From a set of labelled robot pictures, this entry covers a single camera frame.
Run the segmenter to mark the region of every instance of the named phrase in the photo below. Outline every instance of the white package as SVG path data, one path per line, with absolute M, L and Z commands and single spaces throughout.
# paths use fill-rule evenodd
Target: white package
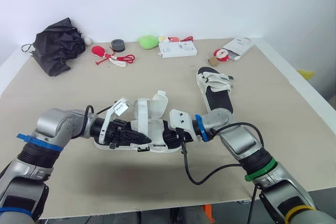
M 250 39 L 237 37 L 222 48 L 228 51 L 231 60 L 239 60 L 253 45 Z
M 182 42 L 162 42 L 159 43 L 160 53 L 162 58 L 195 56 L 197 50 L 192 41 Z

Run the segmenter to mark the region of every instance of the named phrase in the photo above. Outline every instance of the white bracket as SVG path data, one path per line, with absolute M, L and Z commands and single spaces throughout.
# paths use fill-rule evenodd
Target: white bracket
M 103 126 L 101 127 L 100 130 L 99 144 L 104 144 L 106 130 L 107 127 L 109 126 L 111 119 L 112 120 L 116 119 L 122 113 L 124 113 L 129 107 L 130 105 L 128 103 L 128 100 L 123 97 L 107 110 Z
M 171 110 L 169 112 L 170 127 L 173 129 L 181 128 L 188 132 L 194 141 L 198 141 L 194 131 L 193 120 L 191 116 L 180 110 Z

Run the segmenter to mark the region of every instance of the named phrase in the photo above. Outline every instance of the black umbrella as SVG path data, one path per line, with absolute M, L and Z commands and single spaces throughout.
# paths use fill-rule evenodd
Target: black umbrella
M 69 18 L 63 19 L 36 35 L 32 56 L 49 76 L 57 76 L 70 67 L 68 59 L 75 59 L 85 51 L 85 43 Z

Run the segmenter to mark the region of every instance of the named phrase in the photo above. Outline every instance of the blue ring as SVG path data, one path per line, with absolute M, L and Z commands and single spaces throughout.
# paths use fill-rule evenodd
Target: blue ring
M 24 208 L 18 208 L 18 207 L 0 207 L 0 212 L 22 212 L 24 214 L 32 216 L 32 213 Z
M 40 139 L 34 138 L 33 136 L 24 135 L 24 134 L 17 134 L 16 137 L 19 138 L 19 139 L 22 139 L 23 141 L 25 141 L 27 143 L 36 144 L 36 145 L 42 146 L 42 147 L 47 148 L 47 149 L 51 149 L 51 150 L 56 151 L 56 152 L 63 151 L 63 147 L 57 146 L 55 144 L 49 144 L 47 142 L 41 141 Z
M 202 134 L 202 138 L 203 138 L 203 141 L 204 142 L 209 142 L 209 139 L 208 139 L 208 136 L 204 130 L 204 127 L 203 127 L 203 123 L 202 123 L 202 117 L 198 114 L 195 115 L 195 118 L 198 122 L 198 127 L 199 127 L 199 130 L 201 131 L 201 134 Z

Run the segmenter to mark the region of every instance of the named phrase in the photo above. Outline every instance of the white ball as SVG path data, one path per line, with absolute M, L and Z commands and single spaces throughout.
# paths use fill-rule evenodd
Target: white ball
M 89 37 L 84 38 L 85 45 L 90 46 L 92 44 L 92 39 Z

